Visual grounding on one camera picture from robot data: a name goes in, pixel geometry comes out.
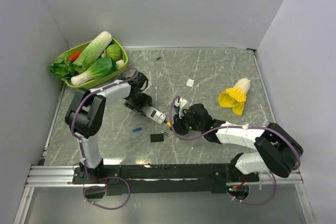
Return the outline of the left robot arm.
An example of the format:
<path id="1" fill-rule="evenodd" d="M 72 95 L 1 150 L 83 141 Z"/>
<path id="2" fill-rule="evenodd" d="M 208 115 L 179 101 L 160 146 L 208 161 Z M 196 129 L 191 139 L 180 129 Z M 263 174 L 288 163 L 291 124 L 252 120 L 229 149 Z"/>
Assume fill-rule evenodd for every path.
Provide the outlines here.
<path id="1" fill-rule="evenodd" d="M 136 71 L 131 77 L 116 79 L 101 88 L 80 88 L 76 91 L 66 113 L 65 123 L 77 139 L 80 170 L 90 182 L 98 183 L 104 176 L 97 133 L 101 128 L 106 106 L 124 99 L 124 105 L 128 109 L 146 116 L 152 105 L 152 98 L 143 93 L 147 86 L 147 77 Z"/>

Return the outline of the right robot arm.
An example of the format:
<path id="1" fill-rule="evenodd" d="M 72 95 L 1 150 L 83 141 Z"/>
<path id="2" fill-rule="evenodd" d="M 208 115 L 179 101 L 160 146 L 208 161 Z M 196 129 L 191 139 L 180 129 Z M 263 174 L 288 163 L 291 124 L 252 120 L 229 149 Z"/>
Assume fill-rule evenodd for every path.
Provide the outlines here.
<path id="1" fill-rule="evenodd" d="M 181 140 L 187 141 L 188 132 L 194 131 L 211 143 L 233 144 L 253 150 L 252 153 L 237 154 L 231 161 L 229 175 L 235 181 L 262 171 L 287 178 L 300 166 L 303 148 L 277 123 L 267 126 L 231 124 L 212 118 L 201 103 L 186 109 L 181 101 L 171 104 L 169 121 L 172 132 Z"/>

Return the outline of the white battery cover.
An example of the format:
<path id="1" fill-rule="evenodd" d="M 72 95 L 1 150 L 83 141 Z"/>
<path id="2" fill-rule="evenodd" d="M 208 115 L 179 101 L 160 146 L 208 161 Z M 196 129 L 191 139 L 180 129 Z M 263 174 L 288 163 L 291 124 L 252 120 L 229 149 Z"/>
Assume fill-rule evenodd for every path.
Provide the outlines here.
<path id="1" fill-rule="evenodd" d="M 192 86 L 194 85 L 194 80 L 188 78 L 187 81 L 186 81 L 186 85 L 187 85 L 188 87 L 192 87 Z"/>

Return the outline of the blue battery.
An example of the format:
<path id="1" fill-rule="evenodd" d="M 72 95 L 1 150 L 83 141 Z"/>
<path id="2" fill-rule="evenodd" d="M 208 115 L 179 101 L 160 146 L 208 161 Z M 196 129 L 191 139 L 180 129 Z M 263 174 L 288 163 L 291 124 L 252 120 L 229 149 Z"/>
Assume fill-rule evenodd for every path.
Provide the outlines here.
<path id="1" fill-rule="evenodd" d="M 138 132 L 138 131 L 140 131 L 140 130 L 142 130 L 142 128 L 141 128 L 141 127 L 138 127 L 138 128 L 136 128 L 136 129 L 133 129 L 132 131 L 133 131 L 133 132 Z"/>

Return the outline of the black battery cover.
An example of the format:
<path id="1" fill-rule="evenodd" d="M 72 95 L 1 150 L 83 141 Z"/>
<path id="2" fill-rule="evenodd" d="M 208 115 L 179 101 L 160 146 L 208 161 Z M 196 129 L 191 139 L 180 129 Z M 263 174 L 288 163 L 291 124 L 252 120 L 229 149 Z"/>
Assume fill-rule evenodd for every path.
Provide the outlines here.
<path id="1" fill-rule="evenodd" d="M 151 134 L 150 135 L 150 142 L 151 143 L 157 143 L 157 142 L 163 142 L 164 136 L 162 133 L 159 134 Z"/>

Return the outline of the white red remote control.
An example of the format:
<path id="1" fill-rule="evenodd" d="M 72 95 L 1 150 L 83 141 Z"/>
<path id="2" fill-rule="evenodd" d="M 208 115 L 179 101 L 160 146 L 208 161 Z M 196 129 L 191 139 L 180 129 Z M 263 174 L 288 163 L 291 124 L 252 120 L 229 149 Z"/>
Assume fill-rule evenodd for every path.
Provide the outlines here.
<path id="1" fill-rule="evenodd" d="M 159 110 L 155 109 L 152 106 L 146 106 L 143 109 L 143 112 L 145 114 L 146 117 L 148 117 L 149 119 L 151 119 L 152 121 L 154 121 L 157 124 L 162 124 L 165 122 L 166 119 L 166 115 L 162 112 L 160 112 Z"/>

